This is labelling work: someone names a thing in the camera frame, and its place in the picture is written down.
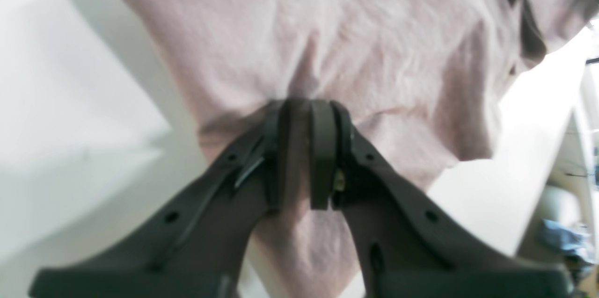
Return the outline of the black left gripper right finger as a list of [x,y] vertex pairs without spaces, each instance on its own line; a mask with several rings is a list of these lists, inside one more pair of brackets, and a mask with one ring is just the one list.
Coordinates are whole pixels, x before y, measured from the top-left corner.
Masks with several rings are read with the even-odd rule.
[[568,298],[561,265],[507,257],[399,175],[338,102],[310,103],[311,207],[340,211],[368,298]]

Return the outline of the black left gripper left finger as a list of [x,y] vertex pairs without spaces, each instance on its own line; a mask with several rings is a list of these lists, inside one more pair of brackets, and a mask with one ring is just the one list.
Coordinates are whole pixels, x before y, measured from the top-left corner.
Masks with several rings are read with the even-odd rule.
[[250,235],[283,204],[287,107],[236,138],[205,173],[102,253],[37,273],[32,298],[234,298]]

